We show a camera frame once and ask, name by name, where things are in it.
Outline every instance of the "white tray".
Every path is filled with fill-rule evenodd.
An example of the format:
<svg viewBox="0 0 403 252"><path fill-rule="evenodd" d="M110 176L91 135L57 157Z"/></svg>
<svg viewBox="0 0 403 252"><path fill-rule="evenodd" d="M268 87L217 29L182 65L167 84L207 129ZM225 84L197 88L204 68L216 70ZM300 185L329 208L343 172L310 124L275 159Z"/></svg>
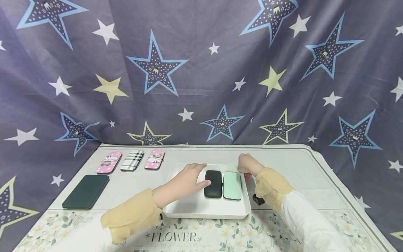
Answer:
<svg viewBox="0 0 403 252"><path fill-rule="evenodd" d="M178 174L186 164L176 164L171 167L168 181ZM200 173L197 182L204 180L204 175L208 170L221 171L222 176L226 171L237 171L236 165L207 165ZM204 191L191 195L185 199L175 201L162 210L169 218L185 219L231 219L242 220L251 211L248 191L245 178L241 176L242 198L240 201L220 199L209 199L204 197Z"/></svg>

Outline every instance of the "star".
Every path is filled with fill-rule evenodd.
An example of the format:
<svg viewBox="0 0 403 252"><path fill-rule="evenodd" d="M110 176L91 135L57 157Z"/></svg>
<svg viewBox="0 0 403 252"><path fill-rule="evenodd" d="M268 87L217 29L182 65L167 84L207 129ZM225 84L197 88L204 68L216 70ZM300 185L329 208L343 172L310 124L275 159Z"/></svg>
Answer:
<svg viewBox="0 0 403 252"><path fill-rule="evenodd" d="M152 31L148 58L127 58L145 72L144 94L160 84L174 95L179 96L170 75L185 64L187 60L163 59Z"/></svg>
<svg viewBox="0 0 403 252"><path fill-rule="evenodd" d="M15 177L0 188L0 238L4 228L7 226L38 213L37 211L14 205L14 181Z"/></svg>
<svg viewBox="0 0 403 252"><path fill-rule="evenodd" d="M397 239L403 241L403 231L391 233L391 235L395 236Z"/></svg>
<svg viewBox="0 0 403 252"><path fill-rule="evenodd" d="M48 83L56 89L56 96L58 96L60 93L64 93L65 95L70 96L70 94L67 90L69 88L71 88L71 86L65 85L60 76L59 76L59 78L57 78L56 83L53 83L53 82L48 82Z"/></svg>
<svg viewBox="0 0 403 252"><path fill-rule="evenodd" d="M32 141L32 140L39 140L36 138L35 135L36 128L29 132L24 132L22 130L17 129L17 136L11 137L4 139L3 141L17 141L17 146L20 146L21 144L25 143L26 141Z"/></svg>
<svg viewBox="0 0 403 252"><path fill-rule="evenodd" d="M191 121L193 121L193 119L192 119L192 114L193 114L194 112L188 112L187 110L186 110L186 108L184 108L183 109L183 113L179 113L178 115L180 115L181 117L182 117L182 122L184 122L185 120L191 120Z"/></svg>
<svg viewBox="0 0 403 252"><path fill-rule="evenodd" d="M141 142L141 145L163 145L162 140L167 139L172 135L154 135L150 127L148 127L147 121L145 121L144 130L142 135L135 135L132 133L126 133L136 141Z"/></svg>
<svg viewBox="0 0 403 252"><path fill-rule="evenodd" d="M59 187L60 186L60 182L63 182L64 181L64 179L62 179L62 175L60 174L59 176L52 176L53 177L53 181L52 181L52 183L50 183L51 185L53 185L53 184L57 184L57 187Z"/></svg>
<svg viewBox="0 0 403 252"><path fill-rule="evenodd" d="M288 123L287 122L287 108L284 110L281 117L278 119L276 124L269 124L260 126L259 128L268 131L270 134L266 138L263 144L267 144L268 142L278 138L288 144L288 132L300 126L304 122L298 123Z"/></svg>
<svg viewBox="0 0 403 252"><path fill-rule="evenodd" d="M364 203L364 199L362 198L362 196L360 198L355 197L355 200L358 202L358 204L360 205L360 207L362 207L362 209L365 211L365 208L371 208L369 205Z"/></svg>
<svg viewBox="0 0 403 252"><path fill-rule="evenodd" d="M332 104L333 106L336 106L336 101L341 98L342 98L342 96L335 96L334 91L333 91L330 96L322 97L322 99L326 101L325 104L323 105L323 107L328 104Z"/></svg>
<svg viewBox="0 0 403 252"><path fill-rule="evenodd" d="M389 169L395 169L398 173L400 173L400 169L402 169L403 168L403 165L400 165L400 163L399 163L399 160L396 160L396 162L392 162L392 161L389 161L388 160L388 162L390 163L390 167L389 167Z"/></svg>
<svg viewBox="0 0 403 252"><path fill-rule="evenodd" d="M3 41L2 40L0 40L0 50L3 50L3 51L7 51L4 47L3 47Z"/></svg>
<svg viewBox="0 0 403 252"><path fill-rule="evenodd" d="M310 18L311 17L301 19L300 15L298 14L297 21L295 22L295 24L290 26L290 29L294 30L294 37L296 37L300 31L308 31L308 29L306 29L306 23Z"/></svg>
<svg viewBox="0 0 403 252"><path fill-rule="evenodd" d="M269 95L269 93L272 91L272 89L277 89L282 91L283 89L280 86L280 83L278 80L281 78L281 76L284 74L286 69L284 69L283 72L277 74L272 67L270 67L270 72L269 72L269 77L262 82L260 82L258 85L265 85L267 86L267 94L266 97Z"/></svg>
<svg viewBox="0 0 403 252"><path fill-rule="evenodd" d="M245 79L245 77L242 78L241 81L236 81L236 82L235 82L235 88L234 88L234 90L232 90L232 92L234 92L234 91L237 90L237 89L238 89L238 91L241 90L242 85L246 83L246 81L243 81L244 79Z"/></svg>
<svg viewBox="0 0 403 252"><path fill-rule="evenodd" d="M208 49L211 50L211 55L213 55L213 53L217 53L217 54L218 54L217 49L218 49L219 47L220 47L220 46L216 46L216 45L214 44L214 42L213 42L213 46L208 48Z"/></svg>
<svg viewBox="0 0 403 252"><path fill-rule="evenodd" d="M240 35L268 27L270 35L269 45L271 45L284 19L298 8L298 3L296 0L258 0L258 2L260 5L260 11Z"/></svg>
<svg viewBox="0 0 403 252"><path fill-rule="evenodd" d="M232 131L231 131L231 126L236 124L239 120L241 120L243 116L239 116L239 117L228 117L227 112L226 112L226 107L225 104L222 107L220 114L218 115L218 117L216 119L211 119L205 122L202 122L200 124L205 124L210 126L212 129L210 131L210 135L207 138L207 141L210 141L211 139L213 139L214 137L218 136L218 135L225 135L226 137L228 137L231 140L234 140L233 136L232 136Z"/></svg>
<svg viewBox="0 0 403 252"><path fill-rule="evenodd" d="M113 33L113 28L115 24L104 25L99 19L98 25L100 26L99 30L93 32L93 34L104 37L105 44L108 45L110 39L119 40L119 38Z"/></svg>
<svg viewBox="0 0 403 252"><path fill-rule="evenodd" d="M28 28L49 23L60 35L63 41L73 49L63 18L73 14L88 11L68 0L29 0L29 6L21 18L17 29Z"/></svg>
<svg viewBox="0 0 403 252"><path fill-rule="evenodd" d="M330 75L330 77L334 79L336 57L344 53L348 49L363 42L363 40L339 40L343 18L344 14L341 16L340 20L337 22L336 26L333 28L333 31L330 33L329 37L324 43L305 46L312 52L314 60L312 61L302 79L304 79L320 67L322 67Z"/></svg>
<svg viewBox="0 0 403 252"><path fill-rule="evenodd" d="M395 36L399 35L399 34L403 34L403 25L402 26L398 26L396 27L397 33Z"/></svg>
<svg viewBox="0 0 403 252"><path fill-rule="evenodd" d="M90 134L87 129L91 126L95 126L100 122L87 124L87 123L76 123L71 117L63 112L60 112L62 118L62 123L66 129L66 133L55 141L77 141L74 156L81 150L81 148L87 143L87 141L98 140L92 134Z"/></svg>
<svg viewBox="0 0 403 252"><path fill-rule="evenodd" d="M360 149L381 150L381 148L368 137L368 131L374 114L375 110L354 126L339 117L341 136L339 136L329 146L347 147L351 154L354 168Z"/></svg>
<svg viewBox="0 0 403 252"><path fill-rule="evenodd" d="M311 137L308 137L308 142L315 142L315 139L317 139L315 135L312 135Z"/></svg>
<svg viewBox="0 0 403 252"><path fill-rule="evenodd" d="M395 102L397 102L403 94L403 80L399 77L397 80L397 87L395 87L391 93L396 94Z"/></svg>
<svg viewBox="0 0 403 252"><path fill-rule="evenodd" d="M111 82L105 80L104 78L100 77L99 75L96 75L98 80L101 82L101 86L97 87L96 89L93 89L93 91L98 91L101 93L106 93L108 96L109 102L112 104L113 100L115 99L115 96L124 96L128 97L127 94L123 93L119 88L119 82L120 82L120 77L117 78L116 80L113 80Z"/></svg>

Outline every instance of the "black and white plaid case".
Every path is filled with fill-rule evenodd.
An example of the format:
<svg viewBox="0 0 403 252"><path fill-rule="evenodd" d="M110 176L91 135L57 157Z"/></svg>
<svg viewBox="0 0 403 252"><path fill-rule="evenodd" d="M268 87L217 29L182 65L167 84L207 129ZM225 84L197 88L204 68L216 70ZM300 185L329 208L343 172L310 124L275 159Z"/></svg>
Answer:
<svg viewBox="0 0 403 252"><path fill-rule="evenodd" d="M141 159L144 156L144 151L142 150L132 150L127 155L122 165L120 166L121 171L135 171Z"/></svg>

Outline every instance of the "pink case with cartoon print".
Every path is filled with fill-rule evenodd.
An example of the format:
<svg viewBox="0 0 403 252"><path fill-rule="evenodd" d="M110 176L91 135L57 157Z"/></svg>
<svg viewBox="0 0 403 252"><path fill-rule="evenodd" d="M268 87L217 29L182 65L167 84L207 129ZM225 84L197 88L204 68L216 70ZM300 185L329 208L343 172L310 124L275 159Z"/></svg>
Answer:
<svg viewBox="0 0 403 252"><path fill-rule="evenodd" d="M109 153L99 165L97 174L111 174L121 158L122 153L119 151Z"/></svg>
<svg viewBox="0 0 403 252"><path fill-rule="evenodd" d="M161 149L154 149L151 151L150 155L147 158L147 161L144 165L144 169L146 170L159 170L161 166L161 162L163 161L165 156L165 151Z"/></svg>

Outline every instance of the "left hand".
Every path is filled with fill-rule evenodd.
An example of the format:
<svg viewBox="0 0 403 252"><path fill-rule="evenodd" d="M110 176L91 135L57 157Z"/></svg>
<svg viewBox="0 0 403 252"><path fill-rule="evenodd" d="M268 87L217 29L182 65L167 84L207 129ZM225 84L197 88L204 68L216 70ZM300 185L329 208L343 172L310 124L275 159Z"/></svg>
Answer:
<svg viewBox="0 0 403 252"><path fill-rule="evenodd" d="M204 180L197 183L200 172L207 164L187 164L173 179L168 183L153 190L154 201L159 208L183 199L189 195L195 194L211 184L210 180Z"/></svg>

